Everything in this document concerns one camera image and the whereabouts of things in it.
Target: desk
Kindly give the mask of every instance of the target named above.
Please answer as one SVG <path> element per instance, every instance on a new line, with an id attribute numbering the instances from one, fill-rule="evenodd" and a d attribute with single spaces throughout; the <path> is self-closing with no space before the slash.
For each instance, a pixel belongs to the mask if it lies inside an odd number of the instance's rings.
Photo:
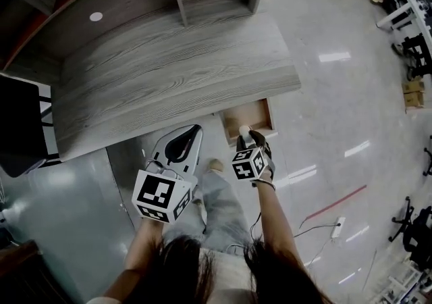
<path id="1" fill-rule="evenodd" d="M 416 22 L 417 26 L 420 28 L 420 31 L 426 40 L 426 44 L 429 48 L 429 51 L 432 53 L 432 36 L 431 36 L 430 27 L 427 26 L 425 23 L 425 13 L 422 10 L 420 10 L 419 3 L 417 2 L 417 0 L 407 0 L 407 4 L 405 4 L 400 9 L 397 9 L 392 14 L 380 20 L 377 23 L 377 27 L 380 28 L 386 25 L 387 23 L 391 22 L 394 18 L 398 17 L 400 14 L 404 13 L 405 11 L 408 11 L 409 9 L 411 9 L 412 12 L 414 13 L 415 19 L 413 20 L 413 22 Z"/>

